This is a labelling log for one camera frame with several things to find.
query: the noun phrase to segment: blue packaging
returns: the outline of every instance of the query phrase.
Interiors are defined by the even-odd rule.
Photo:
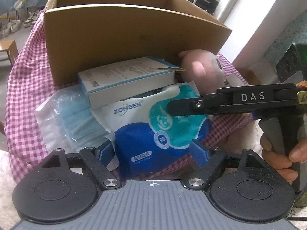
[[[143,98],[130,98],[94,110],[113,138],[121,179],[160,171],[189,153],[192,139],[210,128],[206,115],[172,117],[170,100],[199,97],[194,82],[174,84]]]

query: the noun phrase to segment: white sneaker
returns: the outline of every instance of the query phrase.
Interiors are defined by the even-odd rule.
[[[12,20],[11,32],[15,33],[21,26],[21,20]]]
[[[36,11],[34,12],[34,14],[36,14],[36,15],[37,15],[37,17],[39,17],[39,15],[40,15],[40,11],[39,11],[39,10],[36,10]]]
[[[34,15],[34,16],[33,16],[33,21],[31,22],[31,29],[34,27],[34,25],[35,25],[37,19],[38,19],[38,16],[37,16],[37,15]]]
[[[32,12],[29,12],[29,17],[27,20],[25,20],[25,22],[23,23],[23,26],[24,27],[30,27],[31,26],[31,23],[33,21],[33,16],[34,16],[34,13]]]
[[[9,22],[2,30],[3,37],[8,36],[11,33],[11,27],[13,23]]]

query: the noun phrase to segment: stuffed animal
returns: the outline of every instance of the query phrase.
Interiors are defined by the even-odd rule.
[[[201,96],[224,87],[224,70],[213,53],[197,49],[182,51],[178,56],[182,59],[181,67],[185,69],[180,72],[183,82],[194,80]]]

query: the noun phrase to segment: finger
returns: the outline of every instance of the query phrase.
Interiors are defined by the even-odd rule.
[[[307,139],[300,141],[289,153],[289,159],[294,162],[303,162],[307,159]]]
[[[270,151],[272,149],[272,144],[271,144],[270,140],[264,134],[260,138],[260,145],[265,150]]]
[[[291,169],[276,170],[287,182],[292,183],[297,178],[297,172]]]
[[[292,162],[287,156],[276,154],[274,151],[262,150],[262,157],[274,169],[286,169],[291,167]]]

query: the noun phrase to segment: gray base plate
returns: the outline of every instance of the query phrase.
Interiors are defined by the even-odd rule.
[[[295,230],[287,220],[250,224],[226,217],[202,191],[180,181],[128,181],[102,193],[95,206],[75,220],[56,225],[21,221],[13,230]]]

